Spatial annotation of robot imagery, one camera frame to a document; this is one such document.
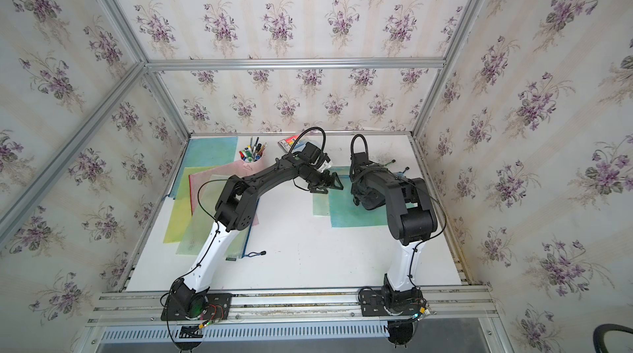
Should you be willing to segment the pink mesh document bag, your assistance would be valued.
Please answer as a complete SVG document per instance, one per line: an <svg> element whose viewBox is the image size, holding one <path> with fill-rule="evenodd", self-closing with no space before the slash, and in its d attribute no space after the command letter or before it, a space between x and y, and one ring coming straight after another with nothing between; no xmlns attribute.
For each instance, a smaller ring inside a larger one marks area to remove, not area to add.
<svg viewBox="0 0 633 353"><path fill-rule="evenodd" d="M213 167L200 171L197 173L191 173L188 177L190 185L190 208L191 214L194 214L198 207L198 191L206 188L219 188L222 190L226 179L230 176L247 177L263 171L267 166L263 160L249 163L242 160L237 160L232 163Z"/></svg>

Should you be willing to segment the large teal document bag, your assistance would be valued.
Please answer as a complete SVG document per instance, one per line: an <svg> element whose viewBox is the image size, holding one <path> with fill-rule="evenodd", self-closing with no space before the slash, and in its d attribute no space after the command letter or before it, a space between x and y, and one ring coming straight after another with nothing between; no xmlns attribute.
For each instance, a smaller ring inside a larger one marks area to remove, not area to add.
<svg viewBox="0 0 633 353"><path fill-rule="evenodd" d="M352 183L349 179L349 168L333 168L341 180L343 189L329 189L326 210L334 229L365 228L387 226L386 206L367 210L362 205L354 204L351 194Z"/></svg>

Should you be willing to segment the yellow mesh document bag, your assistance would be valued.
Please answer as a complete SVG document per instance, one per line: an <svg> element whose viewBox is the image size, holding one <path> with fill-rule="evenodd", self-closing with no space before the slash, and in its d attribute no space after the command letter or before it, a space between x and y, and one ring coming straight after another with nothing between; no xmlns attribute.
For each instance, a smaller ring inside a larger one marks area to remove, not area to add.
<svg viewBox="0 0 633 353"><path fill-rule="evenodd" d="M206 182L207 178L199 176L199 173L205 173L213 168L215 166L184 168L181 176L176 178L176 194L163 243L181 242L197 206L197 188L194 188L194 182Z"/></svg>

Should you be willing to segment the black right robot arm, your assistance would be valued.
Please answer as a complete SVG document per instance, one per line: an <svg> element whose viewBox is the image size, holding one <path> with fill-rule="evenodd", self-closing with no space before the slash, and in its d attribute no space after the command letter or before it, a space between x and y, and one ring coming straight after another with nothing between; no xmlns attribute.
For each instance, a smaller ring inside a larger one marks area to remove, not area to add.
<svg viewBox="0 0 633 353"><path fill-rule="evenodd" d="M350 155L349 179L354 204L367 211L383 207L389 232L401 245L384 278L385 305L420 303L422 295L414 282L417 259L438 229L425 181L395 174L371 161L366 152Z"/></svg>

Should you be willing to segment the blue mesh document bag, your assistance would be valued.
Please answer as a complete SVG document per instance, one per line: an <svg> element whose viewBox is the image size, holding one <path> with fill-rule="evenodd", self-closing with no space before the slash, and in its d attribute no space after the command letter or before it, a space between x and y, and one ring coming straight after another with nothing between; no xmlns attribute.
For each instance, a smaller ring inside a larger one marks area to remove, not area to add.
<svg viewBox="0 0 633 353"><path fill-rule="evenodd" d="M237 136L192 138L186 145L183 159L177 165L176 179L169 196L176 197L185 168L222 166L234 161Z"/></svg>

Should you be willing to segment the light green document bag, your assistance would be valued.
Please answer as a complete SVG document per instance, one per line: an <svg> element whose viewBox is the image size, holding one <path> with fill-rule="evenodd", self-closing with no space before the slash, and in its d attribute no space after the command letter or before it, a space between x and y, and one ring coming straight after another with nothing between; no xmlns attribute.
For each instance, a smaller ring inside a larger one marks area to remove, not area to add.
<svg viewBox="0 0 633 353"><path fill-rule="evenodd" d="M213 181L204 186L199 192L202 205L211 214L215 214L215 205L224 189L224 181ZM239 232L237 237L229 244L225 252L225 260L235 262L247 254L247 243L253 226L259 224L257 218L251 227ZM184 236L176 249L178 256L196 257L202 250L209 235L215 230L215 222L202 209L195 209L190 225L186 228Z"/></svg>

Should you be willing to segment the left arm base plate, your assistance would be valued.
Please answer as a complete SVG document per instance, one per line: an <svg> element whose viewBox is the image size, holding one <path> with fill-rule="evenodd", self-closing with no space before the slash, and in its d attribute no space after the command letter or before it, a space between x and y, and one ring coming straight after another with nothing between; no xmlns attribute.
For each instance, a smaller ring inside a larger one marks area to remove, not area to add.
<svg viewBox="0 0 633 353"><path fill-rule="evenodd" d="M232 298L233 295L230 293L207 294L205 297L194 297L191 302L183 304L169 296L163 307L161 320L163 322L227 320Z"/></svg>

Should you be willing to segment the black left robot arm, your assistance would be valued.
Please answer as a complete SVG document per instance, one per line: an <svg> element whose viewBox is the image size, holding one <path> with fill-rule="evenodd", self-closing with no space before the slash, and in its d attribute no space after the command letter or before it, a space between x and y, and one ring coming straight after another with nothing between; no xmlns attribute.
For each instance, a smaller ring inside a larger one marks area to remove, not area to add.
<svg viewBox="0 0 633 353"><path fill-rule="evenodd" d="M197 319L209 306L207 293L224 254L239 233L250 227L256 217L259 199L268 191L297 178L307 183L312 194L327 194L344 189L332 171L323 168L330 161L323 147L305 144L291 151L264 170L251 176L231 176L211 215L215 227L206 239L188 272L176 278L166 294L164 309L172 309L181 318Z"/></svg>

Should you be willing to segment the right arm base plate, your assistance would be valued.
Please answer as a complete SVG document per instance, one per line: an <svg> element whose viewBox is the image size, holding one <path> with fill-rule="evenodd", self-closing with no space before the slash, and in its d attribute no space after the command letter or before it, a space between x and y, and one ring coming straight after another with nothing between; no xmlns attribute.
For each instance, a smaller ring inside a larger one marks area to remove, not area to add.
<svg viewBox="0 0 633 353"><path fill-rule="evenodd" d="M357 300L363 317L408 316L427 313L428 303L417 288L404 291L361 288Z"/></svg>

